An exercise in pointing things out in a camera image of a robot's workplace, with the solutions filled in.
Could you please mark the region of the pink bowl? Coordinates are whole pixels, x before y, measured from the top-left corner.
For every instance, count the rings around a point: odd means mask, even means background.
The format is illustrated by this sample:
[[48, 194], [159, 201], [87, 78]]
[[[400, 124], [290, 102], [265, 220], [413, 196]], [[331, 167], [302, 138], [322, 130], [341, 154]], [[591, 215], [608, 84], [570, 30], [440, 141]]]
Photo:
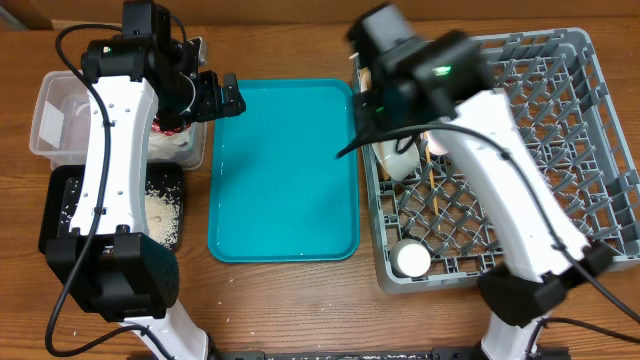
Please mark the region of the pink bowl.
[[362, 68], [359, 70], [359, 85], [361, 93], [364, 93], [371, 89], [372, 80], [371, 73], [368, 68]]

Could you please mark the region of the red snack wrapper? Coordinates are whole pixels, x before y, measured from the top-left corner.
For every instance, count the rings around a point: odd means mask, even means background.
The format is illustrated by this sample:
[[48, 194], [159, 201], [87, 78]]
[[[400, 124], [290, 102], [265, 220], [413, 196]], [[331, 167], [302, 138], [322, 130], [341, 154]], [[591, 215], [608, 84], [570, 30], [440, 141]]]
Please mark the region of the red snack wrapper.
[[178, 133], [182, 133], [184, 131], [186, 131], [187, 129], [189, 129], [190, 126], [187, 125], [186, 127], [178, 127], [178, 128], [174, 128], [174, 129], [163, 129], [160, 124], [154, 120], [151, 126], [151, 131], [153, 133], [159, 133], [159, 134], [163, 134], [165, 136], [173, 136], [175, 134]]

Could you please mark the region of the light green bowl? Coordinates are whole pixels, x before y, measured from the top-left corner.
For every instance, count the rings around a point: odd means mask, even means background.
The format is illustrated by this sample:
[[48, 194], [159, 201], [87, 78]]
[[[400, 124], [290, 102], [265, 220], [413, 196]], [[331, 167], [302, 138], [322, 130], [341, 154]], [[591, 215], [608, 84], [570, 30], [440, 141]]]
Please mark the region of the light green bowl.
[[411, 137], [400, 140], [400, 145], [408, 145], [406, 151], [396, 151], [396, 140], [374, 143], [372, 149], [381, 168], [393, 180], [403, 180], [420, 165], [420, 154]]

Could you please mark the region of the white tissue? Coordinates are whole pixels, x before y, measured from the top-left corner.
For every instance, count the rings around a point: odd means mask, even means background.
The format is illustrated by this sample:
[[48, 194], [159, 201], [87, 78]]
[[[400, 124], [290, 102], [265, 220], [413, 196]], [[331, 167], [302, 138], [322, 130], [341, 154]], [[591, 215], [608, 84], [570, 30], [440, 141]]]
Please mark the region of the white tissue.
[[149, 160], [169, 160], [189, 150], [193, 142], [193, 130], [189, 126], [181, 132], [162, 131], [153, 123], [148, 143]]

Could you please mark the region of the large pink plate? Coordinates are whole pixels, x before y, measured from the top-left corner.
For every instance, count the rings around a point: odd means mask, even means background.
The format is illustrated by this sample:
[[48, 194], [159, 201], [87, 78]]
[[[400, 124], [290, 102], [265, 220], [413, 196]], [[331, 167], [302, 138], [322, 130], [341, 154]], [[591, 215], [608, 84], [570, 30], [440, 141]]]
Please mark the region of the large pink plate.
[[448, 150], [435, 139], [431, 132], [426, 133], [426, 138], [427, 146], [431, 154], [436, 156], [443, 156], [448, 153]]

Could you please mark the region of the rice grains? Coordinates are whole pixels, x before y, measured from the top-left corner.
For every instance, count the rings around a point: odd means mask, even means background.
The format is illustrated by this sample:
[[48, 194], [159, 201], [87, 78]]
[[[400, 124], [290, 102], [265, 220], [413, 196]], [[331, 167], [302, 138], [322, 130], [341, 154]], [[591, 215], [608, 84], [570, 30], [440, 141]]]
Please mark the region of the rice grains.
[[[57, 233], [64, 235], [70, 228], [77, 208], [82, 177], [71, 177], [65, 183]], [[176, 174], [149, 175], [145, 185], [145, 212], [150, 237], [171, 250], [180, 243], [183, 215], [184, 176]]]

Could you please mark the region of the wooden chopstick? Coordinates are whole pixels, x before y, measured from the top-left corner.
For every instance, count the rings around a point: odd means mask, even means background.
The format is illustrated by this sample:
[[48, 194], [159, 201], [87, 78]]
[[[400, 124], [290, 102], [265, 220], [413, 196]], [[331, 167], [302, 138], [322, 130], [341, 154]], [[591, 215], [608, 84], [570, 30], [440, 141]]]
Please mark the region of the wooden chopstick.
[[[433, 170], [433, 159], [432, 159], [432, 155], [431, 155], [431, 148], [430, 148], [430, 137], [429, 137], [429, 132], [425, 132], [422, 135], [423, 139], [426, 141], [426, 145], [425, 145], [425, 157], [427, 160], [428, 165], [431, 167], [429, 170], [429, 184], [431, 186], [431, 190], [432, 192], [435, 194], [436, 192], [436, 184], [435, 184], [435, 177], [434, 177], [434, 170]], [[437, 199], [437, 195], [434, 195], [434, 198], [432, 199], [433, 201], [433, 207], [434, 207], [434, 214], [436, 216], [436, 218], [439, 218], [440, 212], [439, 212], [439, 206], [438, 206], [438, 199]]]

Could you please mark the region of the light green cup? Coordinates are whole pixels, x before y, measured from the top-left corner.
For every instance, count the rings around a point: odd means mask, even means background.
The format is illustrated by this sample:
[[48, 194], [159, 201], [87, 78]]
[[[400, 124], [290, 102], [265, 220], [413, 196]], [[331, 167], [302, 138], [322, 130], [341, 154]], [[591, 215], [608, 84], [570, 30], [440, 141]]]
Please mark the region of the light green cup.
[[397, 242], [390, 251], [392, 268], [410, 278], [425, 275], [431, 267], [431, 255], [427, 248], [413, 239]]

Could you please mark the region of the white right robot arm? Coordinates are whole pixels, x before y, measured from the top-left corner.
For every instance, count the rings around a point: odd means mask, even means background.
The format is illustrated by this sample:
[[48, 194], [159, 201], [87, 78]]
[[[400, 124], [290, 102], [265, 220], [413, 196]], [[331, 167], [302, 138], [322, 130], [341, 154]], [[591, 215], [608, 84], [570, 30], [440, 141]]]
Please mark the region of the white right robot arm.
[[354, 98], [351, 149], [392, 140], [398, 152], [423, 133], [443, 146], [484, 207], [504, 251], [478, 281], [491, 320], [469, 359], [565, 359], [537, 346], [553, 310], [582, 284], [597, 285], [611, 251], [590, 244], [544, 181], [497, 88], [480, 45], [452, 30], [428, 41], [384, 3], [347, 32], [370, 72]]

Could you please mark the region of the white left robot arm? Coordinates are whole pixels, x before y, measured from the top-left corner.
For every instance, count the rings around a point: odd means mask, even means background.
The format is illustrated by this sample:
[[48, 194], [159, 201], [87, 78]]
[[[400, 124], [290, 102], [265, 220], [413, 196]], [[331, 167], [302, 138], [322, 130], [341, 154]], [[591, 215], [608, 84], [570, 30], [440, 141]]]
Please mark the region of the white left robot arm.
[[72, 67], [90, 104], [82, 188], [69, 228], [43, 247], [61, 298], [132, 332], [164, 359], [216, 359], [211, 336], [178, 298], [175, 254], [149, 234], [145, 186], [154, 127], [181, 131], [240, 115], [236, 76], [201, 69], [200, 39], [175, 39], [178, 19], [152, 1], [127, 1], [108, 39]]

